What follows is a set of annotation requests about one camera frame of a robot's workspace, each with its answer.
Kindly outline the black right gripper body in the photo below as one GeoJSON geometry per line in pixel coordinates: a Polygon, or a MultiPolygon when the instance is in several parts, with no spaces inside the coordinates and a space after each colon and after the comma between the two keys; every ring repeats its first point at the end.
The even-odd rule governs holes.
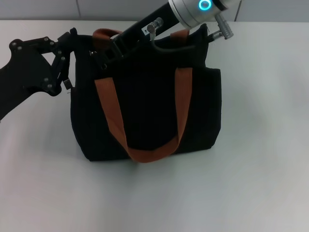
{"type": "Polygon", "coordinates": [[[126,56],[136,48],[179,23],[168,3],[135,23],[112,40],[115,56],[126,56]]]}

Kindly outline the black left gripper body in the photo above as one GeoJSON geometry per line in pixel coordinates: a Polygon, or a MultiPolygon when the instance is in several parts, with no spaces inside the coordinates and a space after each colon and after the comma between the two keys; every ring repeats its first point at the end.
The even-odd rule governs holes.
{"type": "Polygon", "coordinates": [[[11,58],[0,69],[0,118],[36,92],[52,94],[51,65],[32,45],[21,40],[10,43],[11,58]]]}

